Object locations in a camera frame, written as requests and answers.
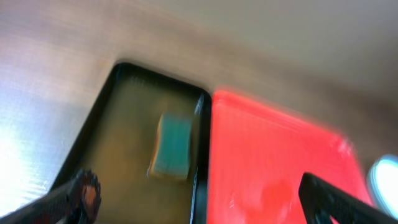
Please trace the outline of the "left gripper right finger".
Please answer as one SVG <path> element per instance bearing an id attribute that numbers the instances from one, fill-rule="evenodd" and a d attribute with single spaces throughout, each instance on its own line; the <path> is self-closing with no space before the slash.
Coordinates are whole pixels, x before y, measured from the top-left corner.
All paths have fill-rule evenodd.
<path id="1" fill-rule="evenodd" d="M 298 195 L 307 223 L 397 224 L 397 220 L 306 172 Z"/>

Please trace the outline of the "white plate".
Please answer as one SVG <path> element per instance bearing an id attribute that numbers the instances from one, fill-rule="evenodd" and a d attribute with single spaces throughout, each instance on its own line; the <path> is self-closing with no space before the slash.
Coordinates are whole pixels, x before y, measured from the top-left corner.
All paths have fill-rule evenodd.
<path id="1" fill-rule="evenodd" d="M 370 168 L 367 182 L 369 192 L 385 214 L 397 219 L 397 156 L 386 154 Z"/>

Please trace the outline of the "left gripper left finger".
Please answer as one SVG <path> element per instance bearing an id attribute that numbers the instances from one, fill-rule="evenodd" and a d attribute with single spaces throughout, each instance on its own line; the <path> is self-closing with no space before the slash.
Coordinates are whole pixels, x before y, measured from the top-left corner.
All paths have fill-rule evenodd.
<path id="1" fill-rule="evenodd" d="M 1 223 L 94 223 L 101 205 L 101 184 L 91 170 L 1 218 Z"/>

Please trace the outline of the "green yellow sponge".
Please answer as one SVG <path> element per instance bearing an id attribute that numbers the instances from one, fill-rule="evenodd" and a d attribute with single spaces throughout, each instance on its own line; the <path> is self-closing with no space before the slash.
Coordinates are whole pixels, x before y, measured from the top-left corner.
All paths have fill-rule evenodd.
<path id="1" fill-rule="evenodd" d="M 192 121 L 172 113 L 163 113 L 157 126 L 155 147 L 148 174 L 185 180 L 190 171 Z"/>

